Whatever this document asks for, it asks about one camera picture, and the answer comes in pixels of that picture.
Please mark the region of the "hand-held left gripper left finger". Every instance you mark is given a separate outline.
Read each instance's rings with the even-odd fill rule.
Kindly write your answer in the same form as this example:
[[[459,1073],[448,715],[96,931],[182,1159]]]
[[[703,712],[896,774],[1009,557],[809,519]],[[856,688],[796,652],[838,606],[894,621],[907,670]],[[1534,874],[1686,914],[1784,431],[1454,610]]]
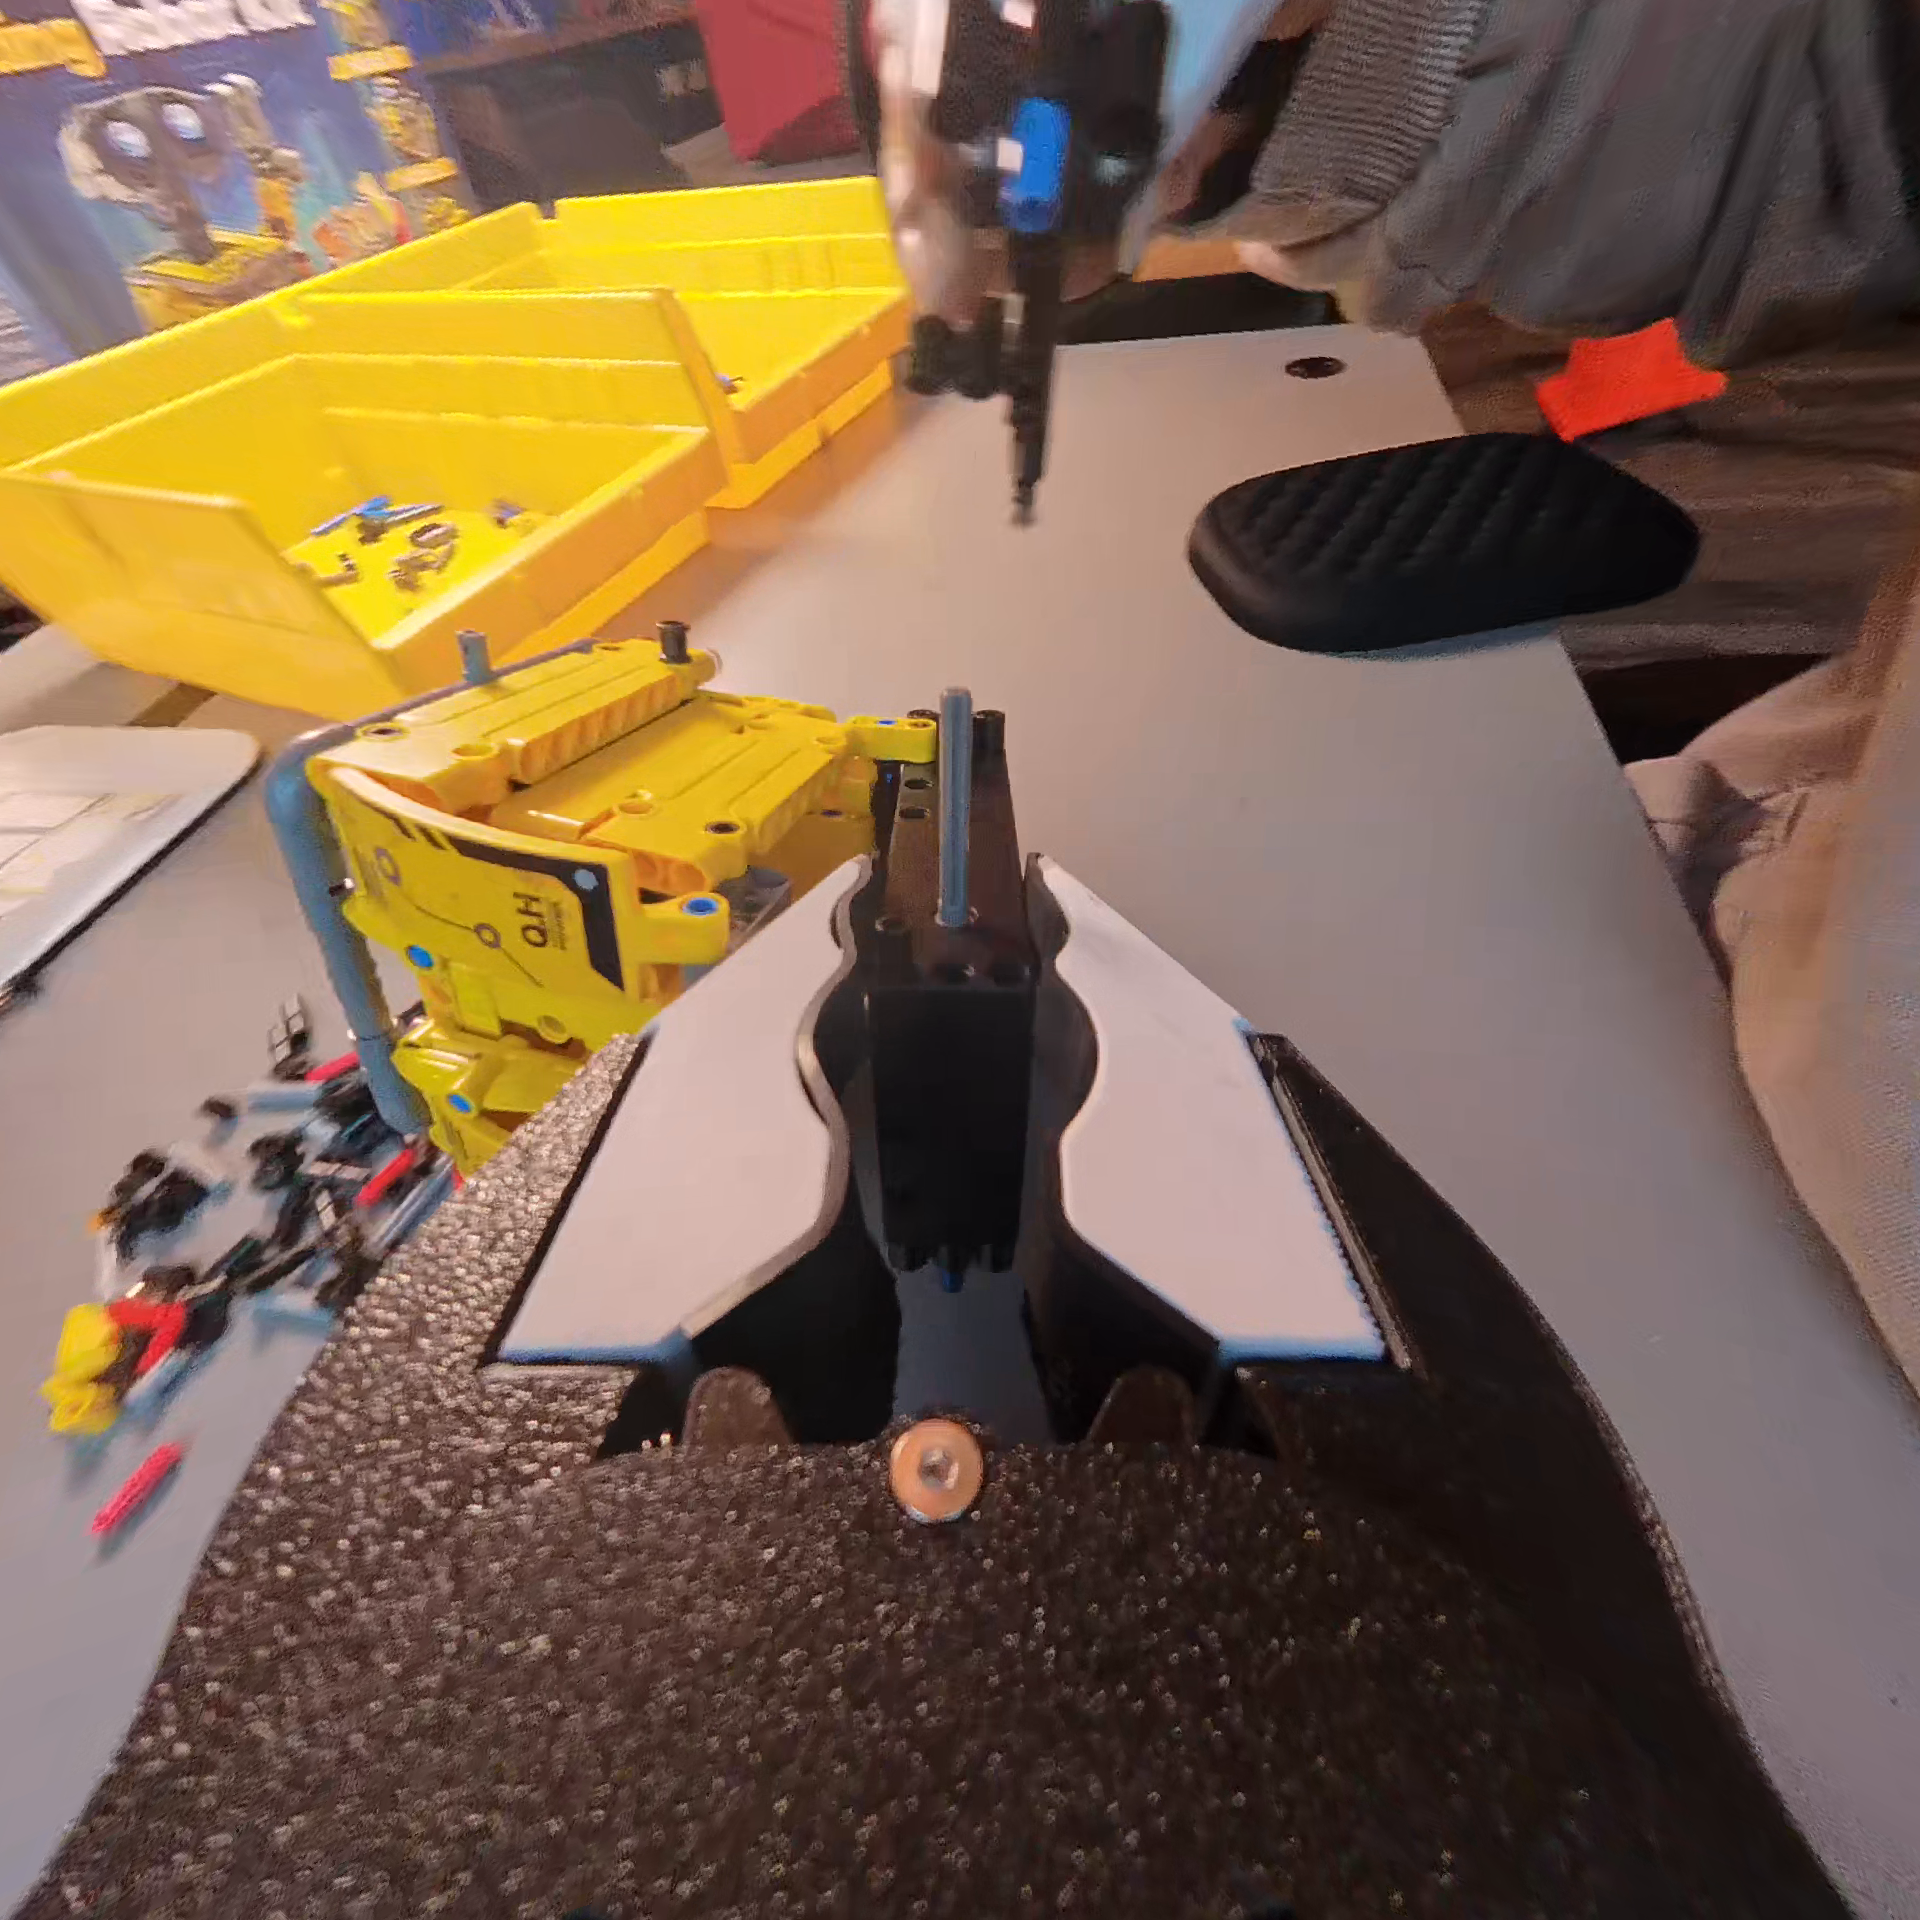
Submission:
[[[553,1213],[497,1357],[665,1365],[816,1252],[840,1211],[849,1128],[816,1029],[849,978],[847,859],[677,998]]]

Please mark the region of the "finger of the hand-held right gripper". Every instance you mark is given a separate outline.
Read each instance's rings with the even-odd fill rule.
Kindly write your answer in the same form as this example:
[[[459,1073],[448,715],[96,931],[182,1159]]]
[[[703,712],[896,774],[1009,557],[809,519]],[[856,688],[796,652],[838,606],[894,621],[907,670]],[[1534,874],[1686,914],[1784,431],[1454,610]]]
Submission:
[[[1283,41],[1283,3],[1164,3],[1168,23],[1161,85],[1159,165],[1195,154],[1201,136],[1224,132],[1224,150],[1252,158],[1265,145],[1283,85],[1234,85],[1259,43]]]
[[[947,13],[947,3],[867,4],[867,57],[898,267],[915,314],[956,333],[967,327],[967,216],[955,148],[935,127]]]

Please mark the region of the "blue pin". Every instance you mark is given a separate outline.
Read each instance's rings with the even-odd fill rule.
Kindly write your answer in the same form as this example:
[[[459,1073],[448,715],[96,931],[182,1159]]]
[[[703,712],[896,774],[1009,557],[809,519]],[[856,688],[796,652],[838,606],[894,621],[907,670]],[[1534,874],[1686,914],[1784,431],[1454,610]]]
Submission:
[[[1070,198],[1070,108],[1022,97],[997,143],[997,218],[1011,238],[1057,232]]]

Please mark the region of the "yellow block toy model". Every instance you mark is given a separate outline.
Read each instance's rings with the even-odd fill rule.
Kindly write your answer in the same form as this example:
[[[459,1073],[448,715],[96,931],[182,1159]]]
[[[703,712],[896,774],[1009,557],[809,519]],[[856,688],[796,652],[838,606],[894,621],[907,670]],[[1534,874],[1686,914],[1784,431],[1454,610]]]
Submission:
[[[473,1175],[608,1044],[856,856],[936,717],[714,688],[677,621],[491,664],[273,765],[275,843],[373,1107]]]

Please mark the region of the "pile of small block pieces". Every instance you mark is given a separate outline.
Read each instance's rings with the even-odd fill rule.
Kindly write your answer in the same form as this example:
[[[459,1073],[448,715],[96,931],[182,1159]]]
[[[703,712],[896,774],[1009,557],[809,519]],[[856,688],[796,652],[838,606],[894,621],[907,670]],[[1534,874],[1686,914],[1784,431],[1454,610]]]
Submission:
[[[154,1419],[249,1317],[329,1332],[455,1184],[431,1140],[382,1117],[357,1055],[326,1058],[289,1000],[262,1076],[132,1155],[89,1217],[89,1297],[59,1324],[39,1385],[48,1430],[89,1445]]]

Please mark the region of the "grey axle rod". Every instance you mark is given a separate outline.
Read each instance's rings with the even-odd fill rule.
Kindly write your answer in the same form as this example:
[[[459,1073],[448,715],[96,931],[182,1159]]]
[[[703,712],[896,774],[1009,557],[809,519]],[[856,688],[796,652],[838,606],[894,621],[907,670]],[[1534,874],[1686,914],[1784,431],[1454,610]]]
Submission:
[[[962,686],[944,688],[938,705],[938,869],[935,921],[956,932],[969,923],[973,701]]]

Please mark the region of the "person's right forearm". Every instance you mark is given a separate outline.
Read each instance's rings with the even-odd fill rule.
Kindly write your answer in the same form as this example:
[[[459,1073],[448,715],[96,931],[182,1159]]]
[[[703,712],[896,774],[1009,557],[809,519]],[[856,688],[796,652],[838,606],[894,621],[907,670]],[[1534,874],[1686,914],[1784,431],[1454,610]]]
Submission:
[[[1385,331],[1819,343],[1916,305],[1916,4],[1327,4],[1221,229]]]

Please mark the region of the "grey desk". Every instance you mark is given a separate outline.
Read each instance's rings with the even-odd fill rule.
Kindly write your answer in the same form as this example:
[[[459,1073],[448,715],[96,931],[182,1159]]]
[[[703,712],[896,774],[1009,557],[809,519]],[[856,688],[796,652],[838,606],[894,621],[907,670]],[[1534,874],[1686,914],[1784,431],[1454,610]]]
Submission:
[[[1093,349],[1035,535],[936,418],[718,619],[1009,710],[1009,1268],[884,1252],[847,931],[825,1239],[687,1357],[504,1365],[612,1044],[315,1361],[21,1917],[1916,1917],[1912,1397],[1558,646],[1193,579],[1307,400],[1259,347]],[[1039,856],[1250,1025],[1385,1361],[1228,1365],[1070,1231]]]

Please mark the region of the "red folded bag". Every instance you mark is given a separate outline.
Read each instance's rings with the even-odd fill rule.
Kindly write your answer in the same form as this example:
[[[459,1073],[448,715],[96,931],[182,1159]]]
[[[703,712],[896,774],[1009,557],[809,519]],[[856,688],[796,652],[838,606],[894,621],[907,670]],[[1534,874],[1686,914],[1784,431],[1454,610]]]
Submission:
[[[732,158],[849,158],[847,39],[836,3],[694,3],[707,79]]]

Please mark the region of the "yellow plastic parts bin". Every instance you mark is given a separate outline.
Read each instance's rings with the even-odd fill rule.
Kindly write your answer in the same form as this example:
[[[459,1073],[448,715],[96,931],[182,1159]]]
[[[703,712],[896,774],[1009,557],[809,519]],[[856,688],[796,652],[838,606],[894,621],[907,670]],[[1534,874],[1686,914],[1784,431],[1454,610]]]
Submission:
[[[707,542],[725,484],[677,367],[326,353],[256,302],[1,402],[3,586],[92,655],[351,719],[595,633]],[[515,555],[400,608],[347,604],[282,553],[368,500],[548,515]]]
[[[306,285],[326,353],[677,367],[743,509],[885,395],[907,302],[863,178],[513,205]],[[743,380],[729,400],[716,373]]]

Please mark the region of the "orange traffic cone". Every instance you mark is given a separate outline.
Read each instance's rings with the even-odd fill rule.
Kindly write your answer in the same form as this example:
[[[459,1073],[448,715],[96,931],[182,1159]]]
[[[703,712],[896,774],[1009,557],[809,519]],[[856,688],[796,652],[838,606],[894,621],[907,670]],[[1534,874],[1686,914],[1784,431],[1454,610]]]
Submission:
[[[1604,338],[1578,338],[1562,365],[1534,384],[1533,400],[1547,429],[1562,442],[1679,415],[1717,400],[1726,374],[1697,365],[1677,327],[1662,320],[1644,329]]]

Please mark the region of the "short red pin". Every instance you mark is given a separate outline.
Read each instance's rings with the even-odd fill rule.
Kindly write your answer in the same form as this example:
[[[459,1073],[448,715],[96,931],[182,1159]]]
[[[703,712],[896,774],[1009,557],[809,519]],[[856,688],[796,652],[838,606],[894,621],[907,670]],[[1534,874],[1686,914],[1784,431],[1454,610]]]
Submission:
[[[169,1441],[132,1467],[109,1499],[99,1503],[98,1512],[89,1516],[89,1541],[99,1549],[120,1541],[130,1525],[136,1525],[172,1485],[187,1452],[189,1447],[185,1443]]]

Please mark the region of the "beige hoodie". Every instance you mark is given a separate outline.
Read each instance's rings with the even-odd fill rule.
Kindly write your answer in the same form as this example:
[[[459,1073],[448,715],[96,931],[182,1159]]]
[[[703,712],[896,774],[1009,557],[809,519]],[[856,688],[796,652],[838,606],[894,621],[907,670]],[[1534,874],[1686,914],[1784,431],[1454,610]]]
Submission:
[[[1626,781],[1779,1166],[1916,1388],[1916,551],[1843,653]]]

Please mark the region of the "white book stand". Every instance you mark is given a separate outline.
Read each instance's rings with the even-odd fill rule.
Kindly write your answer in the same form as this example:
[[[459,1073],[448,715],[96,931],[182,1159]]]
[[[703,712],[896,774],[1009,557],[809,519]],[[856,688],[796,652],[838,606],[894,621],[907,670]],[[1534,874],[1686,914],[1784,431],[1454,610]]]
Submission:
[[[32,726],[1,737],[1,1007],[251,781],[236,730]]]

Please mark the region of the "blue toy kit box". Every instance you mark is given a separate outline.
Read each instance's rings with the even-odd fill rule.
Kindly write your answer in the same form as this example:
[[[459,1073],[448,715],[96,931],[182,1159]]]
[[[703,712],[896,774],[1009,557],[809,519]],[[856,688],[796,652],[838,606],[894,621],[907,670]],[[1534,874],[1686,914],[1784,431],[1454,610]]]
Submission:
[[[470,219],[393,13],[5,3],[3,380]]]

